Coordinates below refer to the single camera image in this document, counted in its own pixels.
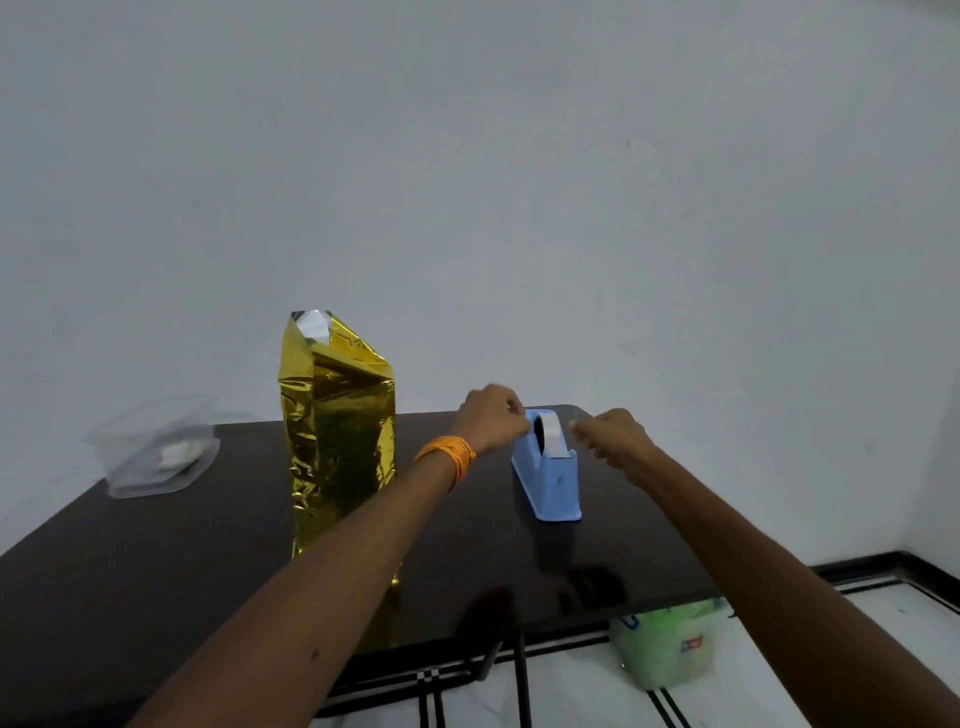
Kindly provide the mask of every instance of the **plastic container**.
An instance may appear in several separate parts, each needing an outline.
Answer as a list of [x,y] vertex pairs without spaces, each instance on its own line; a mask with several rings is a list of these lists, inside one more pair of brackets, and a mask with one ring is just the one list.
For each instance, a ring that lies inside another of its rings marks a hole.
[[96,451],[109,494],[172,493],[196,480],[220,447],[209,423],[214,401],[212,397],[149,401],[95,427],[85,440]]
[[725,606],[712,599],[611,619],[610,639],[642,690],[670,688],[713,668],[714,627]]

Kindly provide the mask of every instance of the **tape dispenser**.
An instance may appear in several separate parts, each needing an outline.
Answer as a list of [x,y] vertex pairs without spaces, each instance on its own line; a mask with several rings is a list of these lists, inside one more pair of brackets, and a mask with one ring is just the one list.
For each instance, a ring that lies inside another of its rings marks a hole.
[[530,432],[516,441],[514,470],[540,521],[579,521],[577,453],[567,449],[552,409],[528,409]]

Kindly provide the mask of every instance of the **dark wooden table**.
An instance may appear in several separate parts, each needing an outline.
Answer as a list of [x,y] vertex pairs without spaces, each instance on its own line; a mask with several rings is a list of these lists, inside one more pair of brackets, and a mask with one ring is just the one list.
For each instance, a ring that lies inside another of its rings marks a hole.
[[[584,415],[550,408],[564,423]],[[398,467],[452,419],[400,415]],[[114,500],[101,481],[0,557],[0,725],[122,722],[287,562],[283,424],[217,433],[216,461],[186,490]],[[534,518],[509,450],[476,462],[407,555],[341,682],[717,595],[656,505],[576,448],[577,523]]]

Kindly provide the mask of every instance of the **orange bracelet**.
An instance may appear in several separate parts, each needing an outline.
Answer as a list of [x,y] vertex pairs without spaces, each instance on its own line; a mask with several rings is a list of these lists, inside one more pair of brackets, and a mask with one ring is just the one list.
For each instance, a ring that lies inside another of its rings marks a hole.
[[467,474],[467,469],[470,467],[470,463],[476,460],[477,453],[473,451],[473,448],[468,445],[464,438],[445,435],[444,437],[438,437],[436,440],[431,440],[429,443],[427,443],[426,446],[417,453],[417,457],[414,458],[414,462],[417,462],[424,455],[435,450],[441,450],[445,452],[453,461],[453,467],[456,469],[456,476],[453,479],[453,485],[450,486],[450,490],[452,491],[453,486],[464,479],[464,475]]

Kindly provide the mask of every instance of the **white tiled floor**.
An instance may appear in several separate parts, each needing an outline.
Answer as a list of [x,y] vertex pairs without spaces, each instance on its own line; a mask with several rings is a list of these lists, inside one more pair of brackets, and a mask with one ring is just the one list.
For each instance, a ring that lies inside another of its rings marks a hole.
[[[960,693],[960,616],[906,584],[848,597]],[[536,726],[664,725],[645,692],[620,667],[609,644],[532,657],[527,662]],[[767,666],[739,619],[719,625],[712,674],[670,694],[691,728],[805,728],[804,717]],[[433,700],[428,700],[435,725]],[[450,728],[518,726],[513,663],[494,666],[482,683],[444,693]],[[681,723],[675,718],[677,726]],[[416,700],[340,718],[314,728],[418,728]]]

